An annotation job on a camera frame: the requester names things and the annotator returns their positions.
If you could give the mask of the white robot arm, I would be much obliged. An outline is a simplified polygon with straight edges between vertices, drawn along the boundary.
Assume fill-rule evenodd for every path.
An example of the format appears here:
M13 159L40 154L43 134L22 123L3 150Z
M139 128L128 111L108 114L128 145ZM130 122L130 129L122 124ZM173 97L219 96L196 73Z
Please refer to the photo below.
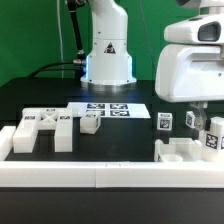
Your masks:
M114 0L65 0L77 41L77 64L85 68L85 87L115 90L132 85L132 58L127 52L128 16ZM195 127L209 130L204 109L209 101L224 100L224 0L176 0L199 15L164 30L169 44L161 51L155 79L157 95L168 102L189 102ZM76 10L92 11L92 50L85 54Z

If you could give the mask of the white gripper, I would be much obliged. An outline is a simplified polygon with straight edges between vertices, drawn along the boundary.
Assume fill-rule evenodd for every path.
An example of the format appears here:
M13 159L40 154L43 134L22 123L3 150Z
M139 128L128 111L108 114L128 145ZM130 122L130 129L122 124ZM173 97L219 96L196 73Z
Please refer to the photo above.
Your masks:
M155 91L168 102L191 102L198 131L209 131L207 102L224 100L224 59L219 46L170 44L159 57Z

